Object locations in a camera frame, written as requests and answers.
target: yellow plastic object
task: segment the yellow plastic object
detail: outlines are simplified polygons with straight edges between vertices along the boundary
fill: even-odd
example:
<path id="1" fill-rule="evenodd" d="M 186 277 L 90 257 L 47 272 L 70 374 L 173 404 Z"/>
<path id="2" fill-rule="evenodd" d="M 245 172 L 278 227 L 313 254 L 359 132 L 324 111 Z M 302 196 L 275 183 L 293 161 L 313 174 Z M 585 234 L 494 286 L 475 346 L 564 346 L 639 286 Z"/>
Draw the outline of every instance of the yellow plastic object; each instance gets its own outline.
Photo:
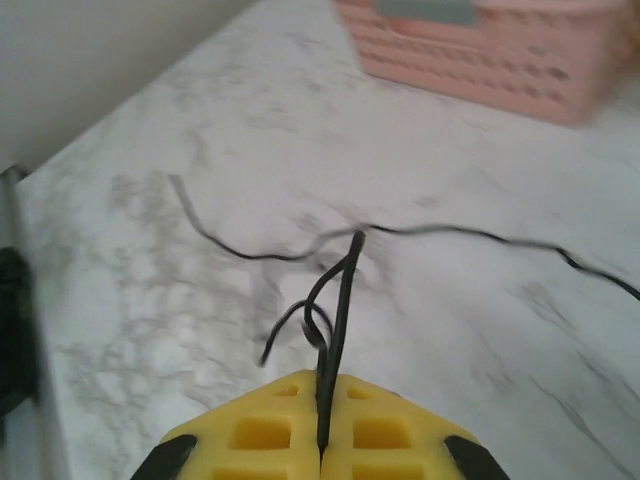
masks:
<path id="1" fill-rule="evenodd" d="M 463 480 L 444 439 L 460 427 L 380 387 L 339 375 L 320 469 L 316 376 L 283 377 L 169 432 L 198 439 L 177 480 Z"/>

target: pink plastic basket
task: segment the pink plastic basket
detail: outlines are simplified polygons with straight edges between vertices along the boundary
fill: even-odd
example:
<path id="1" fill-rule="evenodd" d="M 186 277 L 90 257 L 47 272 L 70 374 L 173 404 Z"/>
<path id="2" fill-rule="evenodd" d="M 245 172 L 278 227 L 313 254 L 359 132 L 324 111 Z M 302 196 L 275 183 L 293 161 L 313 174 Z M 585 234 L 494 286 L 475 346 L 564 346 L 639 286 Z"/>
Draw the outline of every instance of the pink plastic basket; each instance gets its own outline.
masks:
<path id="1" fill-rule="evenodd" d="M 365 72 L 557 123 L 586 120 L 636 60 L 640 0 L 484 0 L 473 26 L 333 0 Z"/>

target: marble surface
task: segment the marble surface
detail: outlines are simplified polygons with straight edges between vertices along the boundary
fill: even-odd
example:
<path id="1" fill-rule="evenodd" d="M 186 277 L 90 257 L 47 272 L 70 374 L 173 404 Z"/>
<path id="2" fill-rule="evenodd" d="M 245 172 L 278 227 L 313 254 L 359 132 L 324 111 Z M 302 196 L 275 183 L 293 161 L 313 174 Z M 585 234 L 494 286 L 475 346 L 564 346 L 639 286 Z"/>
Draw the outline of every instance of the marble surface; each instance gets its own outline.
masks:
<path id="1" fill-rule="evenodd" d="M 640 284 L 640 84 L 566 129 L 368 78 L 325 0 L 264 0 L 21 185 L 74 480 L 315 353 L 261 338 L 361 221 L 552 240 Z M 337 285 L 320 304 L 335 308 Z M 551 254 L 371 233 L 342 370 L 474 432 L 513 479 L 640 478 L 640 305 Z"/>

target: black rubber edge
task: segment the black rubber edge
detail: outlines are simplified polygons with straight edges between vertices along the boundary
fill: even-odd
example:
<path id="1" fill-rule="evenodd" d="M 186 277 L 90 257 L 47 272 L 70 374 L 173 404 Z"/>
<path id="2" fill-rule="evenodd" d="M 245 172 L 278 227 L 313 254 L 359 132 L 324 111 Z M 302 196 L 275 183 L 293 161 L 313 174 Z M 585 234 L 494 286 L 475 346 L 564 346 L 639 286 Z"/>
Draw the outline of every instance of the black rubber edge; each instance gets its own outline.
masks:
<path id="1" fill-rule="evenodd" d="M 466 480 L 509 480 L 489 450 L 466 438 L 452 435 L 444 441 Z"/>
<path id="2" fill-rule="evenodd" d="M 197 443 L 194 435 L 180 435 L 161 443 L 151 450 L 131 480 L 176 480 Z"/>

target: white wall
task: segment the white wall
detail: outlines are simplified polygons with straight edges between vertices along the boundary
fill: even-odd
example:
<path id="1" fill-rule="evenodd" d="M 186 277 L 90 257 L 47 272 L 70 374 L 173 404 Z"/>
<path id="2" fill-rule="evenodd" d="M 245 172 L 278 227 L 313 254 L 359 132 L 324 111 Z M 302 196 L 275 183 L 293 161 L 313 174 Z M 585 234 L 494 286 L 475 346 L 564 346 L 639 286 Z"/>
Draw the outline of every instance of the white wall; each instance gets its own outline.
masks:
<path id="1" fill-rule="evenodd" d="M 0 171 L 32 168 L 250 0 L 0 0 Z"/>

